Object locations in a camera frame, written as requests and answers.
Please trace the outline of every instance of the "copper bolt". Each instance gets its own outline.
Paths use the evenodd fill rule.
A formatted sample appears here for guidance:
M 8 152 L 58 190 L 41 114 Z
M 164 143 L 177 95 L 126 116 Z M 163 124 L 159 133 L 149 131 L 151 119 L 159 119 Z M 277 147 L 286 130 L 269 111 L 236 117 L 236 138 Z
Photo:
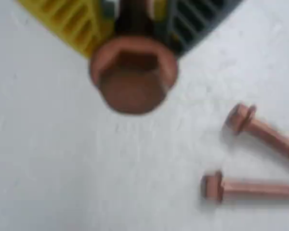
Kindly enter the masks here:
M 226 124 L 238 135 L 242 131 L 264 141 L 289 158 L 289 138 L 255 118 L 256 106 L 237 104 L 229 114 Z
M 127 114 L 145 114 L 166 98 L 178 77 L 177 59 L 155 40 L 149 0 L 121 0 L 116 37 L 94 52 L 90 75 L 105 102 Z
M 262 196 L 262 198 L 289 198 L 289 185 L 262 182 L 245 182 L 224 179 L 221 171 L 205 175 L 202 179 L 203 196 L 208 200 L 222 202 L 225 197 Z

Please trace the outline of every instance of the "bolt head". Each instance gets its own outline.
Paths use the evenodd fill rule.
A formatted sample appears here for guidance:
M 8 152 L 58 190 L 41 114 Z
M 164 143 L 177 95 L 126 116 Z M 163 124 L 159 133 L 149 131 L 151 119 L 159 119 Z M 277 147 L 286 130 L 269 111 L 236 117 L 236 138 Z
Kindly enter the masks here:
M 223 174 L 217 171 L 212 175 L 205 175 L 202 178 L 202 193 L 203 197 L 215 202 L 222 202 L 223 188 L 222 188 Z
M 178 75 L 173 53 L 141 36 L 121 36 L 104 44 L 91 59 L 91 79 L 118 112 L 143 114 L 166 97 Z
M 226 125 L 231 128 L 235 134 L 239 134 L 244 130 L 244 125 L 255 116 L 256 107 L 247 107 L 242 103 L 238 103 L 229 113 L 226 119 Z

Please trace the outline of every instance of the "bolt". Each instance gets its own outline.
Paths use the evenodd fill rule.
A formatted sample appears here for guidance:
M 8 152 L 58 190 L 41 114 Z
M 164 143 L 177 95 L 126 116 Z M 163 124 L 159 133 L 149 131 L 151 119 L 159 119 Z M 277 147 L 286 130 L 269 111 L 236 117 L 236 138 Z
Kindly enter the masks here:
M 256 106 L 237 104 L 230 112 L 226 124 L 238 135 L 242 131 L 264 141 L 289 158 L 289 138 L 255 118 Z
M 218 203 L 226 197 L 231 199 L 237 196 L 261 196 L 267 199 L 289 198 L 289 185 L 224 179 L 221 171 L 205 175 L 202 179 L 202 186 L 203 196 Z
M 166 98 L 178 76 L 176 57 L 154 38 L 148 0 L 121 0 L 116 37 L 92 56 L 90 75 L 114 110 L 144 114 Z

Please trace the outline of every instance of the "white surface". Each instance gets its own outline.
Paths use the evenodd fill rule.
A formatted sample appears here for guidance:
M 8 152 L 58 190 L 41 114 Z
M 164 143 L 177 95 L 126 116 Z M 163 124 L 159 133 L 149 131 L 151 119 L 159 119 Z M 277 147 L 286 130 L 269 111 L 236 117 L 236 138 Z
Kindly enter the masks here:
M 207 170 L 289 180 L 289 162 L 221 132 L 245 101 L 289 135 L 289 0 L 246 0 L 180 64 L 162 107 L 118 115 L 86 60 L 0 0 L 0 231 L 289 231 L 289 204 L 199 199 Z

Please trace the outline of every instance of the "yellow plastic object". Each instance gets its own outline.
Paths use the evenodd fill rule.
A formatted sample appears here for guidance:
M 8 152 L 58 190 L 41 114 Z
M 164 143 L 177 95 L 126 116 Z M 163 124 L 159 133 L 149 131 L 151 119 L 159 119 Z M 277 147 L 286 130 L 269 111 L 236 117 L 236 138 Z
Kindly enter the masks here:
M 75 50 L 90 57 L 114 29 L 102 17 L 98 0 L 18 0 L 31 14 Z
M 163 21 L 167 14 L 168 0 L 154 0 L 154 19 L 155 21 Z

